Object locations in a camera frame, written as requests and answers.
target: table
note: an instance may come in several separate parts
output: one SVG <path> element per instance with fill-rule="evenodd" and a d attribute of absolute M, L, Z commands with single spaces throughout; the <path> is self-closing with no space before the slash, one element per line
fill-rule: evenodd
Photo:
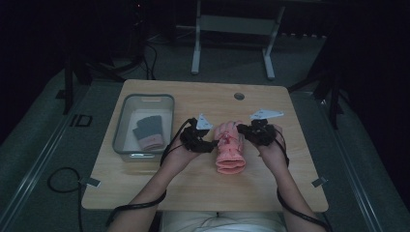
<path fill-rule="evenodd" d="M 112 140 L 123 100 L 130 94 L 169 94 L 175 99 L 174 133 L 191 117 L 203 113 L 215 127 L 229 120 L 250 124 L 249 115 L 260 108 L 280 110 L 284 116 L 271 118 L 280 125 L 286 139 L 289 169 L 314 212 L 328 209 L 321 187 L 311 182 L 318 179 L 301 126 L 287 90 L 278 86 L 218 84 L 200 82 L 127 80 L 112 114 L 99 151 L 92 178 L 102 183 L 87 187 L 82 206 L 86 209 L 113 209 L 128 204 L 159 168 L 157 162 L 124 162 L 112 148 Z M 245 98 L 234 98 L 241 93 Z M 211 140 L 212 132 L 204 138 Z M 277 184 L 271 172 L 246 141 L 246 169 L 235 175 L 217 172 L 217 150 L 193 160 L 169 185 L 167 196 L 159 205 L 161 211 L 281 211 Z"/>
<path fill-rule="evenodd" d="M 268 79 L 275 78 L 271 52 L 278 35 L 280 21 L 285 7 L 279 7 L 275 19 L 243 18 L 234 16 L 209 15 L 201 12 L 201 0 L 196 0 L 195 47 L 193 50 L 192 74 L 199 74 L 201 56 L 201 31 L 218 31 L 269 36 L 268 45 L 262 49 L 263 61 Z"/>

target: white shorts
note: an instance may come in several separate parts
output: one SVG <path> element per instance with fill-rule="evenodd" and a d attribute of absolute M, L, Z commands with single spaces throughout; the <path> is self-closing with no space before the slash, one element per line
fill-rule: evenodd
<path fill-rule="evenodd" d="M 162 212 L 161 232 L 192 232 L 197 228 L 228 224 L 252 224 L 285 232 L 286 229 L 274 212 Z"/>

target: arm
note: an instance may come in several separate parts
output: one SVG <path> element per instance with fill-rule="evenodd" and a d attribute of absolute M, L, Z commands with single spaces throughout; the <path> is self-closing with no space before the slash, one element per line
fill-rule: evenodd
<path fill-rule="evenodd" d="M 199 156 L 185 147 L 179 147 L 180 145 L 180 139 L 176 139 L 160 169 L 130 204 L 146 203 L 160 198 L 172 179 L 184 170 L 191 160 Z M 158 205 L 122 212 L 112 221 L 108 231 L 148 231 L 157 208 Z"/>
<path fill-rule="evenodd" d="M 281 132 L 280 127 L 275 126 L 275 128 Z M 280 134 L 277 134 L 277 141 L 282 146 L 284 146 L 284 141 Z M 266 166 L 274 174 L 278 184 L 278 191 L 280 192 L 280 195 L 282 196 L 286 204 L 290 208 L 309 217 L 317 218 L 308 203 L 305 201 L 291 173 L 289 172 L 289 169 L 286 165 L 285 156 L 279 145 L 276 142 L 273 142 L 269 146 L 258 146 L 256 148 L 259 151 L 260 156 L 265 162 Z M 323 227 L 297 217 L 288 212 L 286 209 L 283 209 L 283 214 L 289 232 L 325 231 Z"/>

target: white tag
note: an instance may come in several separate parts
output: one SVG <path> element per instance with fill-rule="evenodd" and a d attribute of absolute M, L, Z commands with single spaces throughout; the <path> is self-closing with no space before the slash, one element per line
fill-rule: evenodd
<path fill-rule="evenodd" d="M 268 119 L 283 116 L 282 111 L 259 109 L 254 114 L 250 115 L 251 119 Z"/>
<path fill-rule="evenodd" d="M 197 130 L 210 130 L 213 127 L 212 124 L 205 119 L 203 114 L 199 114 L 198 122 L 196 123 Z"/>

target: dark background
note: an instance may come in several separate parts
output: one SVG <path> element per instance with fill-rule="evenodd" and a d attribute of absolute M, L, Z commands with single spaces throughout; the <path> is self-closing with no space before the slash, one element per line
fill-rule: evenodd
<path fill-rule="evenodd" d="M 193 26 L 195 18 L 194 1 L 43 0 L 0 4 L 1 142 L 49 79 L 64 68 L 67 57 L 81 53 L 109 64 L 114 51 L 120 55 L 143 54 L 143 46 L 137 46 L 134 54 L 126 54 L 118 44 L 124 44 L 121 41 L 130 33 L 143 38 L 147 29 L 143 26 L 152 24 L 172 39 L 175 24 Z M 224 5 L 209 1 L 203 11 L 270 14 L 258 5 L 250 8 L 249 1 L 235 1 L 238 8 L 229 4 L 232 1 Z M 328 37 L 318 62 L 342 72 L 343 90 L 407 207 L 409 12 L 405 1 L 291 2 L 279 29 L 299 38 L 304 34 Z"/>

